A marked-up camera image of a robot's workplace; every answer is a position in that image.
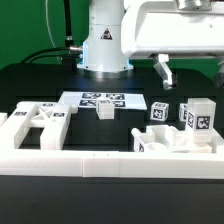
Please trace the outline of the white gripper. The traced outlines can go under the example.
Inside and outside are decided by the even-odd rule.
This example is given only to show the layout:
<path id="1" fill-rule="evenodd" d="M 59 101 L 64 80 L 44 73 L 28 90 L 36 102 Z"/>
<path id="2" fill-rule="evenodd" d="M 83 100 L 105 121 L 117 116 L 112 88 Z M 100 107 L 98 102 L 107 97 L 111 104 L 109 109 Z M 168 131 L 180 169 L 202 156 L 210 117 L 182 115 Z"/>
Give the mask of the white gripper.
<path id="1" fill-rule="evenodd" d="M 155 56 L 154 69 L 163 88 L 177 87 L 167 63 L 171 57 L 224 54 L 224 2 L 212 0 L 125 0 L 121 23 L 121 49 L 130 59 Z M 218 57 L 214 76 L 224 87 L 224 56 Z"/>

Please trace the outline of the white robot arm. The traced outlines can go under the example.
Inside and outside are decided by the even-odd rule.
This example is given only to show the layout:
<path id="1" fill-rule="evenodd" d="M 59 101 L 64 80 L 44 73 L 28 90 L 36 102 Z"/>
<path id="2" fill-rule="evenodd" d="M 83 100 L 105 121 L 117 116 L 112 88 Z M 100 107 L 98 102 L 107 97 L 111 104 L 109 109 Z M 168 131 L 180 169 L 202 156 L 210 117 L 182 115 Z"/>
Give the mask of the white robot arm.
<path id="1" fill-rule="evenodd" d="M 166 90 L 177 84 L 172 58 L 215 58 L 224 86 L 224 0 L 90 0 L 89 35 L 78 67 L 119 77 L 130 60 L 153 59 Z"/>

